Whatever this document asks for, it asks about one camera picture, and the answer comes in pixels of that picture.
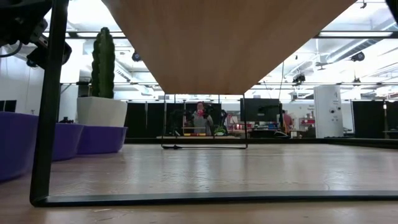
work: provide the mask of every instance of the ceiling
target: ceiling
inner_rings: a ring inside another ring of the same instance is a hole
[[[363,9],[363,0],[354,3],[323,30],[398,30],[384,0],[365,0],[365,2],[367,6]],[[45,18],[49,21],[50,13]],[[70,1],[68,31],[98,32],[102,27],[108,27],[113,32],[121,31],[101,0]],[[87,39],[84,43],[84,60],[80,65],[82,79],[90,77],[93,41]],[[114,42],[116,67],[125,75],[129,75],[132,82],[154,83],[155,79],[145,64],[131,60],[134,48],[128,40],[115,39]],[[322,83],[350,83],[355,78],[360,78],[362,83],[398,82],[397,49],[398,40],[395,39],[311,39],[269,74],[264,74],[260,82],[265,84],[254,86],[247,94],[282,99],[290,99],[291,95],[299,94],[299,97],[303,98],[311,95],[313,87]],[[350,61],[349,58],[359,51],[365,54],[365,59],[361,62]],[[299,74],[305,75],[305,84],[300,86],[289,84]],[[126,79],[118,77],[115,81],[125,82]],[[345,85],[342,86],[341,92],[344,99],[377,96],[394,98],[398,95],[398,88],[395,85]]]

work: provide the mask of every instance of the black wire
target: black wire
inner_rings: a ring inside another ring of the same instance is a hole
[[[280,101],[280,91],[282,90],[282,82],[284,81],[284,72],[285,72],[285,62],[282,62],[282,78],[280,79],[280,87],[279,87],[279,96],[278,100]]]
[[[6,58],[6,57],[14,56],[21,50],[21,48],[22,48],[22,42],[20,41],[19,45],[18,45],[18,47],[17,47],[17,49],[15,51],[13,51],[13,52],[11,52],[9,54],[0,55],[0,58]]]

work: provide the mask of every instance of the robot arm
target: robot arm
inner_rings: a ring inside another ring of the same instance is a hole
[[[27,56],[30,67],[46,68],[48,55],[48,38],[43,35],[48,24],[44,19],[52,7],[52,0],[1,0],[0,1],[0,47],[15,44],[33,43],[37,48]],[[71,47],[65,43],[63,62],[66,63],[72,53]]]

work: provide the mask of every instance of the black metal table leg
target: black metal table leg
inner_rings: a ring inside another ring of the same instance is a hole
[[[52,6],[49,54],[47,68],[44,72],[32,182],[30,185],[30,202],[35,206],[44,203],[49,196],[52,147],[59,104],[68,3],[69,0],[53,0]]]

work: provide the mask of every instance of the purple planter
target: purple planter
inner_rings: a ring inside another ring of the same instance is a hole
[[[80,137],[77,154],[118,152],[124,144],[127,128],[85,126]]]
[[[80,124],[57,123],[52,153],[53,161],[62,161],[76,156],[83,128],[84,126]]]
[[[38,116],[0,112],[0,182],[29,170],[38,122]]]

